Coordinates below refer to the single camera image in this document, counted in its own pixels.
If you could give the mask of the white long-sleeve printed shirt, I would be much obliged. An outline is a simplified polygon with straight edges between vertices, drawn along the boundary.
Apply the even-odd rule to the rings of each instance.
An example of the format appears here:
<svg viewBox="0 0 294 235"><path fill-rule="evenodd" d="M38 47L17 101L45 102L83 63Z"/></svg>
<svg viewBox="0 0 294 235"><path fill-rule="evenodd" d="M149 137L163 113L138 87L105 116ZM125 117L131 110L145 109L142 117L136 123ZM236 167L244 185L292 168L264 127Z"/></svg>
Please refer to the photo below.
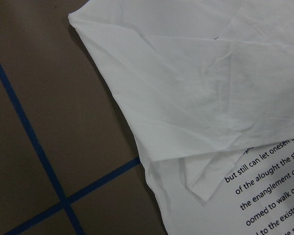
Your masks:
<svg viewBox="0 0 294 235"><path fill-rule="evenodd" d="M170 235L294 235L294 0L90 0L69 15Z"/></svg>

